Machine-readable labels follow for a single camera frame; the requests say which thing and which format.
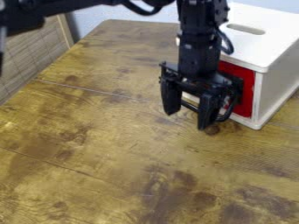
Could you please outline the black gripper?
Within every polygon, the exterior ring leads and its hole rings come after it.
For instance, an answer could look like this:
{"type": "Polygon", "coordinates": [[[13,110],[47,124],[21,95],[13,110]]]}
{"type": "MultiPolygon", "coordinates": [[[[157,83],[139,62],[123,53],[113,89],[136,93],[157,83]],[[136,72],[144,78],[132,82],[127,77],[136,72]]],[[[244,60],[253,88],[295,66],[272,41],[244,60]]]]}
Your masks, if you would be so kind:
{"type": "Polygon", "coordinates": [[[187,78],[179,72],[177,65],[169,62],[163,62],[160,68],[164,113],[169,116],[181,109],[183,92],[200,97],[197,128],[204,130],[216,122],[220,101],[239,92],[239,79],[220,71],[195,79],[187,78]]]}

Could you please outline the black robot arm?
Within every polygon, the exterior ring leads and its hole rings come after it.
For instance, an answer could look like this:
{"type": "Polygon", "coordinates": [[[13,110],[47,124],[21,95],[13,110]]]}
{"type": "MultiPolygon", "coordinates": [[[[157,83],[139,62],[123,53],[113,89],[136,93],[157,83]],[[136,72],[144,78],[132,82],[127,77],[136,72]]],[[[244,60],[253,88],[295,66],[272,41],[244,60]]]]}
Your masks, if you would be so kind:
{"type": "Polygon", "coordinates": [[[229,119],[239,103],[243,81],[219,69],[220,55],[235,52],[220,27],[229,20],[227,0],[0,0],[0,73],[8,37],[44,26],[45,19],[87,8],[123,7],[152,17],[176,6],[179,22],[177,62],[160,63],[163,111],[176,114],[187,108],[197,114],[197,129],[229,119]]]}

